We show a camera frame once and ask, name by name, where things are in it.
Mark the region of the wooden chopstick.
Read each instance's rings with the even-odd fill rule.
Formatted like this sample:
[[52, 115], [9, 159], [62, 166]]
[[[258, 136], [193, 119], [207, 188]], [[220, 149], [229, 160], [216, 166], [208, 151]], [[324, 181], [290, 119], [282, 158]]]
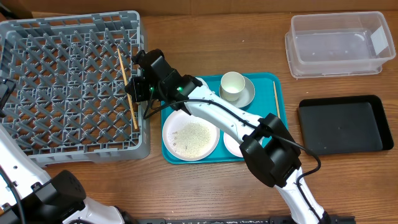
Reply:
[[276, 107], [277, 117], [280, 118], [279, 101], [278, 101], [278, 95], [277, 95], [277, 89], [276, 89], [275, 82], [273, 82], [273, 89], [274, 89], [274, 98], [275, 98], [275, 107]]
[[[126, 76], [126, 73], [125, 73], [123, 60], [121, 58], [120, 50], [117, 49], [117, 51], [118, 51], [118, 58], [119, 58], [119, 63], [120, 63], [120, 67], [121, 67], [121, 72], [122, 72], [122, 76], [123, 76], [123, 80], [124, 80], [124, 85], [127, 86], [127, 76]], [[128, 104], [129, 104], [129, 109], [131, 111], [131, 119], [132, 119], [132, 122], [133, 122], [134, 129], [138, 129], [139, 127], [138, 127], [138, 124], [137, 124], [137, 121], [136, 121], [136, 116], [135, 116], [134, 108], [133, 108], [133, 105], [132, 105], [131, 96], [128, 93], [126, 93], [126, 95], [127, 95], [127, 101], [128, 101]]]

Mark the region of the cream paper cup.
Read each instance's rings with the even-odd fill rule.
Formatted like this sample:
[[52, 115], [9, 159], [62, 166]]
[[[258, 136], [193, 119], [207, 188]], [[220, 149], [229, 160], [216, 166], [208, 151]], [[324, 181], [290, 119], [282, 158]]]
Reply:
[[225, 100], [237, 100], [244, 90], [246, 81], [238, 72], [227, 72], [221, 77], [221, 95]]

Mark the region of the grey saucer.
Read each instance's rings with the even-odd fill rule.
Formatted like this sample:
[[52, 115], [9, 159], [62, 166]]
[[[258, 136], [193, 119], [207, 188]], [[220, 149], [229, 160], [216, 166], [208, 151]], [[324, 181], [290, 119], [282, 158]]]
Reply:
[[223, 100], [227, 101], [228, 103], [231, 103], [237, 108], [244, 108], [248, 106], [254, 99], [255, 97], [255, 87], [252, 81], [248, 77], [245, 77], [245, 87], [242, 90], [240, 97], [237, 100], [234, 101], [228, 101], [224, 96], [223, 96], [223, 90], [222, 87], [219, 87], [219, 96]]

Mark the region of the small pink bowl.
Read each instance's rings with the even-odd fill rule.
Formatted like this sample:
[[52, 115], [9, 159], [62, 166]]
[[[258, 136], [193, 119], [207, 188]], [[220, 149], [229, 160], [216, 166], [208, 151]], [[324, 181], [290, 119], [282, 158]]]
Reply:
[[230, 135], [224, 133], [223, 142], [224, 146], [232, 155], [236, 157], [243, 157], [242, 152], [239, 148], [240, 144], [236, 142]]

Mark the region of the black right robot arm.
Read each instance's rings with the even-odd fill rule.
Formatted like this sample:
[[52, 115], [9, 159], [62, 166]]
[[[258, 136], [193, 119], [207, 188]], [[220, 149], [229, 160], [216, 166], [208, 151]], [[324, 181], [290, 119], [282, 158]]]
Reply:
[[142, 70], [125, 87], [134, 102], [159, 100], [163, 104], [154, 113], [170, 107], [215, 125], [239, 143], [250, 172], [279, 191], [295, 223], [331, 222], [304, 180], [318, 169], [303, 171], [299, 156], [305, 148], [294, 141], [280, 118], [272, 113], [263, 118], [233, 106], [199, 79], [181, 76], [159, 49], [140, 50], [132, 62]]

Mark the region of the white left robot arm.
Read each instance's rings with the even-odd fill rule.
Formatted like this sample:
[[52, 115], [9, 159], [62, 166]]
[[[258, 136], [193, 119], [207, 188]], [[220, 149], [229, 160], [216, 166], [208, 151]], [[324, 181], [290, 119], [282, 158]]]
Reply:
[[128, 212], [89, 197], [63, 170], [55, 177], [35, 164], [1, 128], [1, 223], [135, 223]]

